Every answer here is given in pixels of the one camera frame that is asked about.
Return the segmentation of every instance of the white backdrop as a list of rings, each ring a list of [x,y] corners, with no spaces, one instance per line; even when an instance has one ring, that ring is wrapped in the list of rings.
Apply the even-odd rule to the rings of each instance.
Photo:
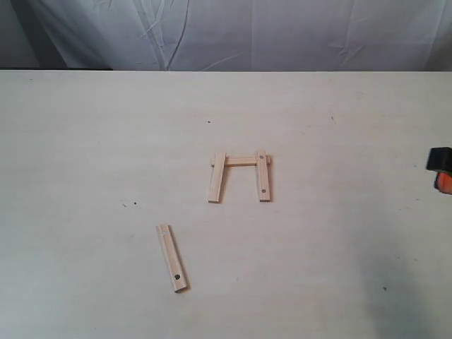
[[[452,0],[34,0],[70,67],[452,69]]]

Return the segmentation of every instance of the table surface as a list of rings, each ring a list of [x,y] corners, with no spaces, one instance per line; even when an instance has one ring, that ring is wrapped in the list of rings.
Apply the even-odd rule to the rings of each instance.
[[[450,338],[449,73],[0,72],[0,337]],[[253,167],[271,155],[273,201]],[[176,294],[155,227],[173,227]]]

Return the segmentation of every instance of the wooden strip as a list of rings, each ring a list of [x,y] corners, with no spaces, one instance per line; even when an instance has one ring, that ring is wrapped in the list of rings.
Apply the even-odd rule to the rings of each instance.
[[[220,202],[221,181],[225,170],[226,153],[215,154],[212,181],[210,182],[209,203]]]
[[[177,254],[176,246],[172,238],[171,227],[167,224],[157,226],[157,233],[162,245],[163,255],[167,262],[169,275],[175,292],[187,287],[184,270]]]
[[[258,150],[257,159],[257,189],[259,201],[270,201],[270,184],[268,182],[268,168],[266,152]]]
[[[270,157],[267,157],[267,164],[270,164]],[[225,166],[256,166],[256,157],[226,157]],[[210,159],[210,166],[215,166],[215,159]]]

